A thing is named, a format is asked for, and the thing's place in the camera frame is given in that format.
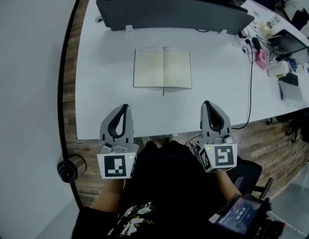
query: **electronic device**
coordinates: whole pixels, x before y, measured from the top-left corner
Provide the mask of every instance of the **electronic device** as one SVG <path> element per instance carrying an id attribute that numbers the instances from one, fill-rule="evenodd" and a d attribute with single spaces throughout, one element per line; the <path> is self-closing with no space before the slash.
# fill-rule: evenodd
<path id="1" fill-rule="evenodd" d="M 304 43 L 285 29 L 270 37 L 269 42 L 274 49 L 282 50 L 284 53 L 294 53 L 306 48 Z"/>
<path id="2" fill-rule="evenodd" d="M 256 50 L 260 50 L 260 49 L 262 48 L 261 45 L 260 45 L 260 42 L 259 42 L 258 38 L 253 37 L 253 38 L 252 38 L 252 43 L 253 43 L 253 46 L 254 46 L 254 48 L 255 48 Z"/>
<path id="3" fill-rule="evenodd" d="M 126 30 L 153 27 L 192 28 L 237 35 L 254 17 L 221 0 L 97 0 L 106 27 Z"/>
<path id="4" fill-rule="evenodd" d="M 123 117 L 122 133 L 117 127 Z M 205 101 L 201 106 L 202 136 L 197 148 L 197 159 L 205 172 L 227 171 L 236 166 L 238 145 L 230 135 L 231 122 L 216 104 Z M 129 105 L 124 104 L 102 121 L 100 126 L 101 154 L 97 155 L 103 179 L 131 178 L 138 156 L 139 145 L 134 143 L 134 130 Z"/>
<path id="5" fill-rule="evenodd" d="M 299 64 L 309 63 L 309 47 L 302 48 L 295 52 L 279 55 L 276 60 L 288 60 L 288 59 L 295 59 Z"/>
<path id="6" fill-rule="evenodd" d="M 214 220 L 214 232 L 219 238 L 231 239 L 278 239 L 285 224 L 271 221 L 269 199 L 262 201 L 250 195 L 235 195 L 218 213 Z"/>

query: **person's leg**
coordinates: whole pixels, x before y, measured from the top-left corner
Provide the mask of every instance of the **person's leg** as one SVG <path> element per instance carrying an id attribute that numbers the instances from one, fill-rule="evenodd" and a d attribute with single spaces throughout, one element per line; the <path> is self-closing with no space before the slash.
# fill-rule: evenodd
<path id="1" fill-rule="evenodd" d="M 157 150 L 157 145 L 153 141 L 148 141 L 145 148 L 138 154 L 132 177 L 126 180 L 124 191 L 121 196 L 120 215 L 123 215 L 127 208 L 141 204 L 142 199 L 145 198 L 147 187 L 147 176 L 145 176 L 145 171 L 150 166 L 151 160 Z"/>
<path id="2" fill-rule="evenodd" d="M 177 141 L 171 141 L 169 142 L 166 146 L 162 147 L 159 149 L 160 151 L 164 152 L 171 152 L 171 153 L 184 153 L 184 154 L 189 154 L 193 155 L 192 152 L 190 151 L 189 147 L 178 143 Z"/>
<path id="3" fill-rule="evenodd" d="M 179 135 L 178 135 L 177 133 L 174 133 L 174 134 L 169 135 L 168 141 L 169 141 L 169 142 L 172 142 L 172 141 L 177 141 L 177 142 L 179 142 Z"/>

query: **cable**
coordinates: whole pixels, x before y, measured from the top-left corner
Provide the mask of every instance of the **cable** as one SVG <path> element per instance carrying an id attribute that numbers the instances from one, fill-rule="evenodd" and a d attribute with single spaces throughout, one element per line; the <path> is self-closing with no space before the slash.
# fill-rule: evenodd
<path id="1" fill-rule="evenodd" d="M 191 147 L 192 147 L 192 150 L 193 150 L 193 155 L 197 158 L 197 154 L 198 154 L 198 151 L 195 151 L 195 146 L 190 143 Z"/>
<path id="2" fill-rule="evenodd" d="M 209 30 L 200 30 L 200 29 L 195 29 L 195 30 L 197 30 L 197 31 L 199 31 L 199 32 L 201 32 L 201 33 L 209 32 Z"/>
<path id="3" fill-rule="evenodd" d="M 268 40 L 263 39 L 263 38 L 261 38 L 261 37 L 260 37 L 260 36 L 258 36 L 258 35 L 256 35 L 256 37 L 257 37 L 257 38 L 259 38 L 259 39 L 261 39 L 261 40 L 263 40 L 263 41 L 269 42 Z"/>
<path id="4" fill-rule="evenodd" d="M 185 144 L 185 145 L 187 145 L 190 141 L 192 141 L 193 139 L 195 139 L 195 138 L 197 138 L 197 137 L 199 137 L 199 136 L 202 136 L 202 135 L 200 134 L 200 135 L 197 135 L 197 136 L 195 136 L 195 137 L 191 138 L 189 141 L 187 141 L 187 142 L 186 142 L 186 144 Z"/>
<path id="5" fill-rule="evenodd" d="M 250 53 L 248 53 L 248 57 L 249 57 L 249 60 L 250 60 L 250 63 L 252 63 L 252 61 L 251 61 L 251 59 L 250 59 L 250 54 L 256 54 L 256 52 L 250 52 Z"/>
<path id="6" fill-rule="evenodd" d="M 249 123 L 250 116 L 251 116 L 251 108 L 252 108 L 252 73 L 253 73 L 253 64 L 254 64 L 256 59 L 253 61 L 253 49 L 252 49 L 251 42 L 249 44 L 250 44 L 251 52 L 252 52 L 252 61 L 250 60 L 250 62 L 251 62 L 251 78 L 250 78 L 250 108 L 249 108 L 249 117 L 248 117 L 248 121 L 246 122 L 246 124 L 244 126 L 239 127 L 239 128 L 232 127 L 232 129 L 236 129 L 236 130 L 245 128 L 247 126 L 247 124 Z"/>
<path id="7" fill-rule="evenodd" d="M 267 49 L 269 50 L 269 51 L 265 51 L 265 52 L 267 52 L 267 54 L 269 55 L 269 62 L 273 61 L 274 55 L 276 55 L 277 57 L 279 57 L 279 55 L 276 53 L 276 51 L 280 51 L 280 52 L 282 52 L 282 54 L 284 54 L 284 52 L 283 52 L 282 50 L 271 49 L 271 48 L 268 46 L 267 43 L 264 43 L 264 42 L 262 41 L 262 40 L 264 40 L 264 39 L 262 39 L 262 38 L 259 37 L 258 35 L 257 35 L 256 37 L 257 37 L 258 40 L 259 40 L 264 46 L 266 46 Z"/>

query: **wood paneling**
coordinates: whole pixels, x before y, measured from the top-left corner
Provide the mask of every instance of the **wood paneling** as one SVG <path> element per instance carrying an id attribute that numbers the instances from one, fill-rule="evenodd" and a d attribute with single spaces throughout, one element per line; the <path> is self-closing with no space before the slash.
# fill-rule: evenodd
<path id="1" fill-rule="evenodd" d="M 75 182 L 85 206 L 93 202 L 103 187 L 97 161 L 99 141 L 78 140 L 76 130 L 76 63 L 88 1 L 80 0 L 76 11 L 67 47 L 63 82 L 63 115 L 68 153 L 82 155 L 88 164 L 86 173 Z M 234 141 L 239 145 L 239 155 L 263 167 L 258 185 L 265 185 L 270 177 L 274 179 L 269 195 L 285 187 L 302 170 L 309 158 L 309 144 L 300 139 L 295 144 L 291 144 L 291 137 L 284 134 L 288 129 L 286 124 L 274 122 L 271 126 L 267 126 L 264 121 L 259 121 L 250 123 L 244 129 L 235 130 L 233 133 Z"/>

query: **black shirt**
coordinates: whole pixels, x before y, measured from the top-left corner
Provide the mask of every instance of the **black shirt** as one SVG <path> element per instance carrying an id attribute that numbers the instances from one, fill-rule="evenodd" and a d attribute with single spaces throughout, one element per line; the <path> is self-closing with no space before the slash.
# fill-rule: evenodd
<path id="1" fill-rule="evenodd" d="M 148 142 L 126 181 L 119 214 L 83 207 L 72 238 L 205 236 L 208 219 L 222 207 L 215 190 L 188 147 Z"/>

